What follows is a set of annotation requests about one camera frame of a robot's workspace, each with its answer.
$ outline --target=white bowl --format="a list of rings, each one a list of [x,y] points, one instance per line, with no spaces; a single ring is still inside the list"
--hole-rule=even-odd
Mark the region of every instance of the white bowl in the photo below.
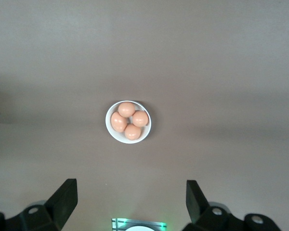
[[[154,231],[154,230],[146,226],[133,226],[125,231]]]
[[[131,103],[133,103],[135,105],[136,111],[145,111],[147,113],[147,115],[148,115],[148,118],[149,118],[148,124],[141,128],[140,137],[138,139],[134,140],[134,141],[130,141],[129,139],[127,139],[125,137],[124,132],[117,132],[111,126],[111,122],[110,122],[111,116],[112,116],[112,114],[114,112],[118,111],[120,103],[123,103],[123,102],[131,102]],[[132,116],[130,118],[128,118],[127,120],[128,120],[128,123],[132,123]],[[117,141],[120,141],[122,143],[138,143],[138,142],[142,141],[144,138],[146,138],[147,135],[150,133],[150,130],[151,130],[151,117],[150,117],[150,114],[144,108],[144,106],[142,106],[140,103],[138,103],[136,101],[125,100],[125,101],[117,102],[114,105],[112,105],[110,107],[110,109],[107,111],[105,122],[106,122],[107,130],[109,131],[110,135],[112,135],[113,138],[115,138]]]

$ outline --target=egg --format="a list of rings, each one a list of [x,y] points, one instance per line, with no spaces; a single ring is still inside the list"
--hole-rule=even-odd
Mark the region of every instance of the egg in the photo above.
[[[138,111],[138,112],[135,112],[132,120],[133,120],[133,124],[135,126],[143,127],[143,126],[147,125],[149,118],[148,118],[148,115],[145,111]]]
[[[119,112],[114,112],[110,118],[112,128],[117,132],[123,132],[127,126],[126,118],[120,116]]]
[[[125,137],[130,141],[134,141],[140,137],[141,129],[133,124],[128,124],[125,129]]]
[[[118,111],[121,116],[128,118],[135,113],[135,106],[131,102],[123,102],[119,105]]]

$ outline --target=screw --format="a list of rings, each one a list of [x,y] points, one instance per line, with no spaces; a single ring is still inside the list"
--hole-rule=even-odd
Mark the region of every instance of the screw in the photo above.
[[[29,210],[29,214],[33,214],[33,213],[36,213],[39,209],[38,208],[32,208]]]
[[[215,214],[215,215],[221,215],[223,214],[223,212],[219,209],[219,208],[214,208],[212,209],[212,212]]]
[[[252,216],[251,219],[253,222],[255,222],[257,224],[263,224],[263,220],[260,216]]]

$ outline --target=table surface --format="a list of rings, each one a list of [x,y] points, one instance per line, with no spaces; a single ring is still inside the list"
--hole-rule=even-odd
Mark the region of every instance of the table surface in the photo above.
[[[149,136],[105,126],[143,104]],[[77,178],[64,230],[188,222],[186,180],[289,231],[289,0],[0,1],[0,211]]]

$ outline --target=bowl of eggs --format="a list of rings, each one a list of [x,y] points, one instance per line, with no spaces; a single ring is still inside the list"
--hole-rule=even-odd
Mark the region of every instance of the bowl of eggs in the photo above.
[[[138,143],[151,130],[148,111],[136,101],[120,101],[112,105],[105,122],[110,135],[122,143]]]

